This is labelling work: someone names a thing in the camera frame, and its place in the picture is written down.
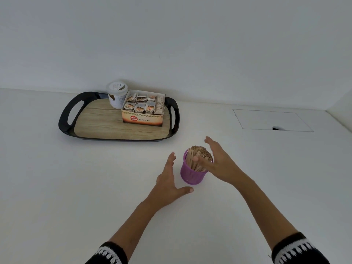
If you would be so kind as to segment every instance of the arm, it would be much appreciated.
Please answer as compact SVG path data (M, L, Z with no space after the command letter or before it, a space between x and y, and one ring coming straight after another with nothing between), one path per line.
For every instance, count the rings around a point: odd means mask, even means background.
M172 152L148 197L137 206L119 230L99 248L98 252L86 264L111 264L113 263L112 258L115 258L114 263L127 263L155 213L181 196L193 192L192 187L180 189L175 187L173 173L175 159L176 156Z
M290 246L293 243L296 245L297 241L301 241L304 247L298 249L298 251L306 251L305 248L313 249L313 246L306 237L299 233L281 214L265 193L235 164L217 142L213 141L210 137L206 137L205 142L210 145L213 151L214 163L198 157L193 157L193 161L205 167L222 181L233 185L240 192L273 251L273 261L281 250L285 251L286 246Z

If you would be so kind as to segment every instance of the left hand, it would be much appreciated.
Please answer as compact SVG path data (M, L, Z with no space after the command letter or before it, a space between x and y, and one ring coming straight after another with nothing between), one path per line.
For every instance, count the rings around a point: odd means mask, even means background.
M172 152L166 161L163 172L156 179L156 185L146 199L156 211L171 204L181 196L193 192L193 188L189 186L176 188L173 171L175 159L175 153Z

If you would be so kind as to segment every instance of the white countertop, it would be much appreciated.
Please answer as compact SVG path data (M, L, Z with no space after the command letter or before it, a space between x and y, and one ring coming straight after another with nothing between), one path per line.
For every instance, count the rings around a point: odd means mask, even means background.
M0 89L0 258L3 263L84 263L155 184L175 151L209 135L331 263L350 262L352 134L324 111L296 112L314 130L243 130L233 108L177 102L180 128L160 142L101 142L57 127L71 93ZM271 263L240 194L210 173L162 209L130 263Z

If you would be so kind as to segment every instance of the hand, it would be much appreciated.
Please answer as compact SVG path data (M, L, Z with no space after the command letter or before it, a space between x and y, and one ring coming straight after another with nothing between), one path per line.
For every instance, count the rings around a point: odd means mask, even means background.
M181 196L193 192L192 187L182 187L180 189L175 187L173 171L175 159L175 153L172 152L166 161L163 172L156 179L156 185L146 199L156 211L171 204Z
M194 156L192 160L206 168L215 177L235 186L236 182L245 176L245 173L222 149L218 142L213 141L213 139L208 136L204 141L210 145L210 149L213 151L214 163L197 156Z

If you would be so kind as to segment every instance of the right hand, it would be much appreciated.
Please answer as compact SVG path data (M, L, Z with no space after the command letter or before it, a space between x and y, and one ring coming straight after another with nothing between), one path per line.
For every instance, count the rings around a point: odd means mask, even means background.
M242 177L245 176L244 172L236 165L231 157L222 149L218 142L213 141L210 137L204 140L210 145L213 151L214 163L209 162L201 157L194 156L193 161L206 168L215 177L220 180L235 185Z

